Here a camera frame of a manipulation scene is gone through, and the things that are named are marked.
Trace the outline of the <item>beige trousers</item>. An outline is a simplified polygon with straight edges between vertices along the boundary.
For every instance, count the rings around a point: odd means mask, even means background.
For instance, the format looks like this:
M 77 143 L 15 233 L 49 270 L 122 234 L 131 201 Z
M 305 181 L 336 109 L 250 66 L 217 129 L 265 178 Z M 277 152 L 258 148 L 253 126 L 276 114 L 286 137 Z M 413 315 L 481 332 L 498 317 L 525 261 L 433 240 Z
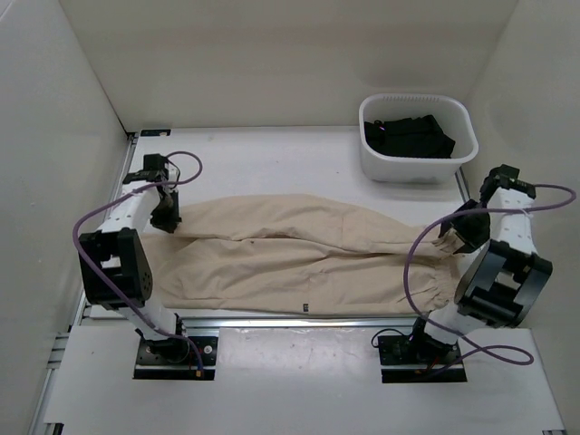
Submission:
M 395 315 L 446 305 L 459 240 L 305 194 L 186 206 L 173 234 L 143 234 L 153 292 L 168 308 Z

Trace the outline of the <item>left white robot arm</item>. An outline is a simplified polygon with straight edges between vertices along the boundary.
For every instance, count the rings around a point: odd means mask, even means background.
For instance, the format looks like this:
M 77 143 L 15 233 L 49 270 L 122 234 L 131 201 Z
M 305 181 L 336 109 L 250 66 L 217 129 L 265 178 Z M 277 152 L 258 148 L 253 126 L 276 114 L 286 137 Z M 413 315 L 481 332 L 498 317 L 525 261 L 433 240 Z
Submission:
M 153 274 L 140 232 L 152 225 L 173 233 L 179 216 L 179 193 L 174 169 L 142 169 L 125 176 L 124 195 L 109 217 L 92 233 L 79 237 L 85 295 L 93 305 L 129 320 L 151 353 L 171 363 L 187 358 L 190 341 L 177 314 L 161 306 L 153 294 Z

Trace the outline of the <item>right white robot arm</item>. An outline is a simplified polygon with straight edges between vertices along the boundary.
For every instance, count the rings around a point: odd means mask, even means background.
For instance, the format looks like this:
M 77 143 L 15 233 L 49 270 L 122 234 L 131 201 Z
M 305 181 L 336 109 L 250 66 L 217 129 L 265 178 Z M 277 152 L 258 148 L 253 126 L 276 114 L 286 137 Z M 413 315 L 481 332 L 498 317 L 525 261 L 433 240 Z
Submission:
M 513 176 L 489 176 L 478 200 L 470 200 L 455 217 L 441 223 L 440 235 L 459 238 L 459 254 L 476 257 L 444 307 L 418 319 L 407 339 L 412 359 L 425 363 L 447 355 L 461 336 L 490 327 L 516 327 L 553 272 L 532 238 L 536 189 Z

